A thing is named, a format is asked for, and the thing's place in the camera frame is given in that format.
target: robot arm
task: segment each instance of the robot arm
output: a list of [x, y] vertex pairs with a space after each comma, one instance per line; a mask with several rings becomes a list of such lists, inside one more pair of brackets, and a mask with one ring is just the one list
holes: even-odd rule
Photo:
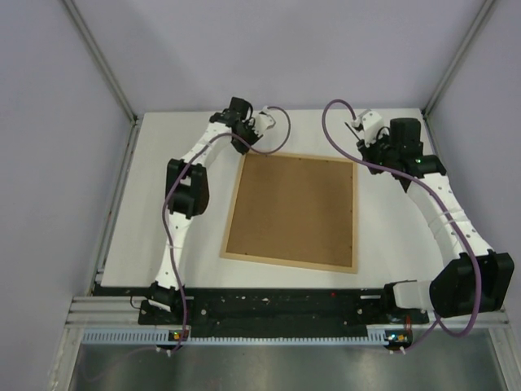
[[[414, 118], [397, 118], [391, 120], [390, 126], [386, 127], [377, 112], [367, 110], [352, 122], [352, 127], [363, 134], [363, 138], [357, 143], [363, 160], [418, 178], [441, 198], [449, 211], [443, 212], [433, 196], [417, 183], [395, 176], [425, 218], [440, 247], [444, 269], [433, 281], [387, 284], [387, 305], [434, 310], [444, 318], [471, 313], [475, 277], [469, 254], [451, 225], [454, 222], [465, 235], [478, 260], [483, 284], [479, 312], [499, 310], [514, 263], [509, 254], [495, 253], [492, 246], [472, 226], [456, 200], [440, 159], [434, 155], [423, 155], [420, 122]], [[370, 169], [370, 172], [382, 173], [378, 169]]]
[[[169, 202], [169, 229], [173, 233], [173, 252], [177, 271], [184, 280], [186, 260], [183, 257], [183, 248], [192, 223], [192, 217], [202, 214], [209, 202], [209, 189], [207, 169], [216, 159], [217, 155], [230, 143], [230, 138], [222, 137], [210, 143], [210, 140], [219, 134], [237, 134], [249, 145], [256, 143], [268, 129], [275, 126], [275, 119], [269, 114], [269, 109], [253, 116], [252, 105], [243, 99], [232, 98], [230, 106], [222, 112], [216, 112], [208, 123], [203, 136], [180, 160], [172, 159], [167, 167], [168, 194], [174, 181], [185, 167], [185, 163], [192, 159], [198, 152], [208, 145], [208, 149], [197, 159], [187, 171], [182, 183], [177, 188]], [[231, 144], [241, 154], [249, 151], [249, 148], [236, 138], [232, 138]], [[155, 277], [152, 287], [159, 297], [161, 293], [172, 295], [179, 289], [172, 262], [169, 255], [169, 245], [165, 247], [160, 269]], [[163, 310], [170, 311], [171, 299], [149, 300], [149, 302]]]

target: cork board with wooden frame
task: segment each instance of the cork board with wooden frame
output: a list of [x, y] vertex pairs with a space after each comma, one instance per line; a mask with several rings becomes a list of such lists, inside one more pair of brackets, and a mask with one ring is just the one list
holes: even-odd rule
[[357, 272], [357, 166], [343, 158], [242, 157], [221, 257]]

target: white table surface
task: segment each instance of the white table surface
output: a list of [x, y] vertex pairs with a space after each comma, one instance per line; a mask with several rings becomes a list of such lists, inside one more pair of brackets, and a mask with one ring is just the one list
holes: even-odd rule
[[[379, 109], [388, 124], [396, 117], [422, 122], [424, 153], [431, 153], [418, 109]], [[166, 165], [184, 155], [206, 129], [213, 112], [151, 112], [144, 117], [130, 167], [102, 285], [146, 287], [155, 279], [166, 235], [161, 224]], [[282, 152], [338, 156], [321, 127], [321, 110], [289, 111], [292, 134]], [[286, 131], [282, 114], [256, 144], [269, 150]], [[330, 110], [328, 127], [337, 143], [358, 156], [356, 139], [344, 125], [343, 109]], [[404, 279], [433, 279], [442, 268], [436, 242], [414, 203], [389, 174], [370, 175], [358, 167], [358, 273], [346, 274], [271, 266], [219, 257], [240, 155], [230, 146], [208, 171], [210, 203], [195, 217], [186, 247], [187, 287], [219, 288], [378, 288]]]

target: metal panel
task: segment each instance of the metal panel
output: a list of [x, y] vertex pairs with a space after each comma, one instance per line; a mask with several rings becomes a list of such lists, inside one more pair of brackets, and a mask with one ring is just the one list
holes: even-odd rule
[[190, 391], [315, 391], [506, 389], [486, 331], [453, 339], [435, 332], [410, 354], [389, 355], [384, 348], [305, 346], [191, 346], [168, 358], [164, 353], [138, 352], [136, 347], [82, 348], [71, 391], [183, 389]]

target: gray wall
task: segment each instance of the gray wall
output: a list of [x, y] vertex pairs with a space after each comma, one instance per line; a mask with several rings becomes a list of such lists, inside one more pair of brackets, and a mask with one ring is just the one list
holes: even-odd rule
[[46, 386], [129, 123], [59, 2], [0, 12], [0, 389]]
[[77, 0], [139, 112], [427, 102], [483, 0]]
[[[453, 187], [497, 251], [521, 259], [521, 2], [502, 0], [433, 116]], [[506, 306], [521, 336], [521, 264]]]

